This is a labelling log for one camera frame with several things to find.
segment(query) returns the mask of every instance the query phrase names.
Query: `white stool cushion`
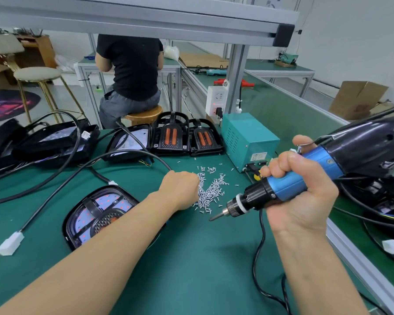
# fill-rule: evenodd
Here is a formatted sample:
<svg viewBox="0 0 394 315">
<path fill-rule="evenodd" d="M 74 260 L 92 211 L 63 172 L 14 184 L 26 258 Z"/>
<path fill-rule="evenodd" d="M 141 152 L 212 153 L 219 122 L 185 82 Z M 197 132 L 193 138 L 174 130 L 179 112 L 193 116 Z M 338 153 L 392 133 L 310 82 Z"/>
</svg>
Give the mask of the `white stool cushion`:
<svg viewBox="0 0 394 315">
<path fill-rule="evenodd" d="M 26 67 L 16 70 L 13 76 L 20 81 L 47 81 L 59 78 L 61 71 L 49 67 Z"/>
</svg>

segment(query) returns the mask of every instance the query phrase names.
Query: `teal power supply box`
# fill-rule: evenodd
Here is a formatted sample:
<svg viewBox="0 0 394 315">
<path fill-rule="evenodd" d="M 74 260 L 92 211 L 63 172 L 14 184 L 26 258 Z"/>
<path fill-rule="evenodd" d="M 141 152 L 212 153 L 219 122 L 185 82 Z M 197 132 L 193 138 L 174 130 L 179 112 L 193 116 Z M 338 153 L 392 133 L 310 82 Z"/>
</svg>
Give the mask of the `teal power supply box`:
<svg viewBox="0 0 394 315">
<path fill-rule="evenodd" d="M 280 141 L 249 113 L 223 115 L 222 137 L 226 153 L 239 172 L 247 163 L 274 158 Z"/>
</svg>

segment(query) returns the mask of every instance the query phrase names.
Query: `power outlet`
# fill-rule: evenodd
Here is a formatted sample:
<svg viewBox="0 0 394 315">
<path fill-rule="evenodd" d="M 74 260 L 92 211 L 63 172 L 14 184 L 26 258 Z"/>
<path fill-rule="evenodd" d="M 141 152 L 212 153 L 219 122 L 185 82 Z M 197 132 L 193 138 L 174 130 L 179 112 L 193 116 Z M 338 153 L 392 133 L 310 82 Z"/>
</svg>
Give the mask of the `power outlet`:
<svg viewBox="0 0 394 315">
<path fill-rule="evenodd" d="M 222 108 L 225 112 L 228 90 L 224 86 L 209 86 L 207 90 L 206 113 L 209 116 L 216 115 L 216 108 Z"/>
</svg>

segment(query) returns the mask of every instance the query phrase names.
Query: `round rug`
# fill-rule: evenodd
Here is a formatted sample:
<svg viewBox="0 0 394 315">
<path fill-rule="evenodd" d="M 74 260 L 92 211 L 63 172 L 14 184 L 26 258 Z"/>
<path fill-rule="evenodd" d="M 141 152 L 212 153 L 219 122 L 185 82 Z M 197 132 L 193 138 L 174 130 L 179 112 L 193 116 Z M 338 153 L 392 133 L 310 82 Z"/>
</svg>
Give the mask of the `round rug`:
<svg viewBox="0 0 394 315">
<path fill-rule="evenodd" d="M 41 100 L 40 96 L 29 91 L 25 91 L 25 95 L 29 110 L 34 108 Z M 23 108 L 19 91 L 12 89 L 0 90 L 0 121 L 13 118 L 24 112 L 25 109 Z"/>
</svg>

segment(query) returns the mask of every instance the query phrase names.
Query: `pile of screws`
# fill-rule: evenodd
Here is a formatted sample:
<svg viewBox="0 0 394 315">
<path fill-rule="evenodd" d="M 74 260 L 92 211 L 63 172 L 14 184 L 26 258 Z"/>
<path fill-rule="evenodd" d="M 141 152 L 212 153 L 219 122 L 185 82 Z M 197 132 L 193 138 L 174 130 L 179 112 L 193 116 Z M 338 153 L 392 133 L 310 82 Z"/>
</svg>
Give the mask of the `pile of screws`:
<svg viewBox="0 0 394 315">
<path fill-rule="evenodd" d="M 208 170 L 210 173 L 214 173 L 216 168 L 208 168 Z M 200 183 L 198 187 L 199 200 L 198 202 L 194 203 L 193 206 L 196 206 L 194 211 L 197 209 L 204 209 L 205 211 L 201 210 L 200 212 L 211 214 L 212 210 L 209 208 L 210 202 L 213 201 L 217 203 L 217 201 L 219 201 L 219 196 L 223 196 L 225 194 L 225 192 L 222 191 L 222 188 L 220 186 L 229 185 L 229 184 L 224 181 L 225 175 L 221 173 L 219 175 L 219 178 L 214 179 L 211 185 L 209 186 L 209 188 L 207 190 L 204 190 L 203 186 L 204 186 L 204 181 L 206 180 L 205 175 L 206 174 L 203 172 L 197 174 L 197 176 L 200 179 Z"/>
</svg>

